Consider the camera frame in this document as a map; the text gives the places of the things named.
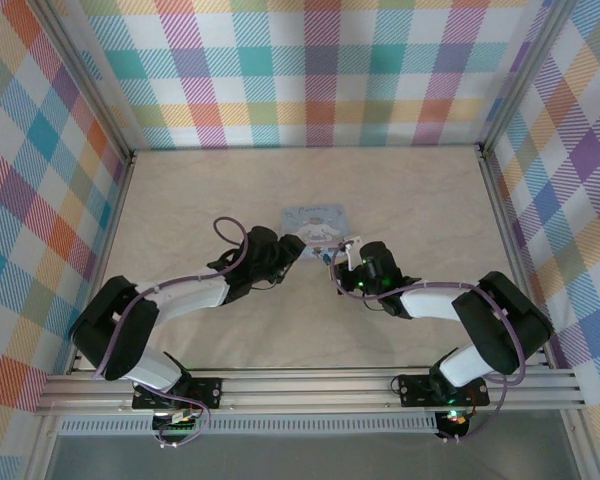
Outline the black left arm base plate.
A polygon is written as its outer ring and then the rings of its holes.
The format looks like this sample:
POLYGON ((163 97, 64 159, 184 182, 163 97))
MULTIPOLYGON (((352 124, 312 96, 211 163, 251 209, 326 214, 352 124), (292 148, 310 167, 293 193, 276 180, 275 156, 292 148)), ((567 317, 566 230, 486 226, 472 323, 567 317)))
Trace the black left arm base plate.
MULTIPOLYGON (((222 394, 221 378, 185 378, 179 380, 168 391, 169 395, 188 398, 204 403, 210 409, 217 409, 222 394)), ((134 410, 180 410, 191 408, 191 405, 181 400, 159 395, 140 385, 134 386, 132 398, 134 410)))

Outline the aluminium side rail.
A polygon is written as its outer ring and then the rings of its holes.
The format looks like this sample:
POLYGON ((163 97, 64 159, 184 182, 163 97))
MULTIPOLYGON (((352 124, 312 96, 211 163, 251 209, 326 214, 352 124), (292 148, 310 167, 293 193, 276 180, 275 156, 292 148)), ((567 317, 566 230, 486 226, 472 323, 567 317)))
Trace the aluminium side rail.
POLYGON ((548 314, 539 305, 532 292, 531 283, 525 270, 521 248, 518 244, 518 236, 513 227, 513 217, 507 211, 504 195, 499 188, 492 156, 485 152, 484 146, 481 143, 475 145, 475 153, 504 247, 512 281, 531 300, 539 311, 545 315, 549 321, 549 326, 552 327, 553 324, 549 319, 548 314))
POLYGON ((90 301, 93 299, 93 297, 96 295, 96 293, 99 291, 100 287, 104 283, 104 276, 110 259, 120 218, 125 206, 125 201, 130 188, 132 176, 136 165, 136 160, 137 151, 132 151, 125 164, 124 175, 121 178, 119 192, 116 198, 114 208, 111 211, 110 220, 105 231, 106 235, 104 236, 104 240, 102 243, 102 250, 100 252, 98 261, 95 265, 94 276, 91 281, 90 289, 85 299, 83 309, 85 309, 88 306, 90 301))

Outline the aluminium frame post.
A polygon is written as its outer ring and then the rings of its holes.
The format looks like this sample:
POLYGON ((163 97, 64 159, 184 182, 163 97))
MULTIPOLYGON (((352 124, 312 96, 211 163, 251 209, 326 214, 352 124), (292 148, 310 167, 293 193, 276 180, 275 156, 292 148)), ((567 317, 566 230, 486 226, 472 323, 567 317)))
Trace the aluminium frame post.
POLYGON ((96 81, 88 70, 79 50, 74 46, 60 17, 54 12, 49 0, 30 0, 32 7, 38 10, 37 15, 45 23, 45 29, 55 42, 60 55, 67 64, 67 69, 72 74, 76 83, 85 95, 89 105, 93 108, 95 116, 101 122, 104 131, 115 144, 115 147, 125 158, 133 158, 133 149, 124 138, 121 128, 110 112, 105 99, 98 90, 96 81))
POLYGON ((514 29, 504 61, 504 77, 488 100, 476 150, 487 159, 511 122, 578 0, 529 0, 514 29))

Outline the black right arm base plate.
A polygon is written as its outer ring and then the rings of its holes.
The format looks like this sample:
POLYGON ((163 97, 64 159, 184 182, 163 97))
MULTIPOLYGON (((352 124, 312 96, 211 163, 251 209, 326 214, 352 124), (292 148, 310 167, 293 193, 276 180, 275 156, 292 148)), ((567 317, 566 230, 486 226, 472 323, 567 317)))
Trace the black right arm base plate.
POLYGON ((474 379, 465 386, 455 387, 442 377, 399 375, 394 390, 402 407, 473 407, 488 406, 490 397, 486 382, 474 379))

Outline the long aluminium mounting rail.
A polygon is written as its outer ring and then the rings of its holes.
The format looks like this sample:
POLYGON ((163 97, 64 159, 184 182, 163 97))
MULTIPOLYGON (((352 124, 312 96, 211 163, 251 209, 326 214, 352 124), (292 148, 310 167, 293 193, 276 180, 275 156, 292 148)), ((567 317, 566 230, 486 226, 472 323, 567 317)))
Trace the long aluminium mounting rail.
MULTIPOLYGON (((213 414, 326 414, 400 412, 390 381, 395 368, 199 370, 199 378, 222 380, 213 414)), ((132 384, 94 379, 90 371, 51 376, 38 415, 132 415, 132 384)), ((533 367, 507 390, 502 409, 568 410, 585 406, 573 371, 533 367)))

